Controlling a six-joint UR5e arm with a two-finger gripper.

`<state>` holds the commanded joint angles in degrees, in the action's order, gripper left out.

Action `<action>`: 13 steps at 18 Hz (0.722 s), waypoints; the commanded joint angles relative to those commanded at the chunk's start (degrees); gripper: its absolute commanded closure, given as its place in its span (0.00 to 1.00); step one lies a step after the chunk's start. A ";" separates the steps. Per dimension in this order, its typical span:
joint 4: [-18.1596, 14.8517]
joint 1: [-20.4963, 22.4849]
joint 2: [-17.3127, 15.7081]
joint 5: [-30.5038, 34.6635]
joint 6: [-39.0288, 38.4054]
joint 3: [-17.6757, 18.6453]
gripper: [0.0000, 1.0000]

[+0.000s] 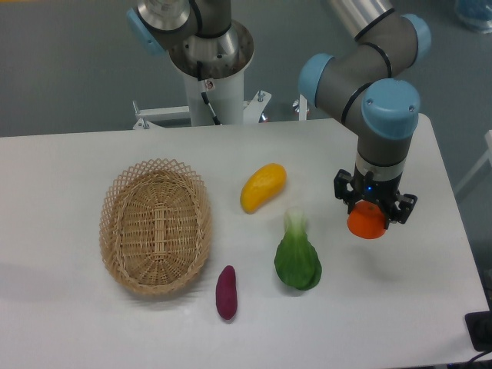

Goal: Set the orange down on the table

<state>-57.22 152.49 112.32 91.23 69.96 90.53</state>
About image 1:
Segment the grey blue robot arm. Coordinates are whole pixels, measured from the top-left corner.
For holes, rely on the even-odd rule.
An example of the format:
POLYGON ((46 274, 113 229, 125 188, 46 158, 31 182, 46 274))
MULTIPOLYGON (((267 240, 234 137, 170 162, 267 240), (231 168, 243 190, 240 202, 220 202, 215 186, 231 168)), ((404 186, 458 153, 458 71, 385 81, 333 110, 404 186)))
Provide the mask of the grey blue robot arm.
MULTIPOLYGON (((332 7, 357 47, 342 58, 312 56, 298 90, 358 138, 354 171, 337 173, 335 197, 349 211, 367 201, 385 224, 403 224, 417 202, 399 184, 421 99, 397 76, 428 53, 431 32, 423 19, 398 13, 389 1, 334 1, 332 7)), ((229 1, 139 1, 126 17, 147 51, 167 52, 182 74, 194 126, 245 123, 244 70, 254 43, 232 18, 229 1)))

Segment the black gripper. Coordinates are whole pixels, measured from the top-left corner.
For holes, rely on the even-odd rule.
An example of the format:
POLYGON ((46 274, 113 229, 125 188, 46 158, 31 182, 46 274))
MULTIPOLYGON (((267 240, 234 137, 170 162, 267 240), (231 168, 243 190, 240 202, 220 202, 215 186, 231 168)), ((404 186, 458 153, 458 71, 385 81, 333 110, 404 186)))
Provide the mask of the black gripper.
POLYGON ((334 196, 347 206, 348 214, 360 200, 383 204, 385 229, 393 223, 405 224, 417 203, 416 195, 399 192, 405 162, 383 166, 356 155, 354 175, 344 169, 335 175, 334 196))

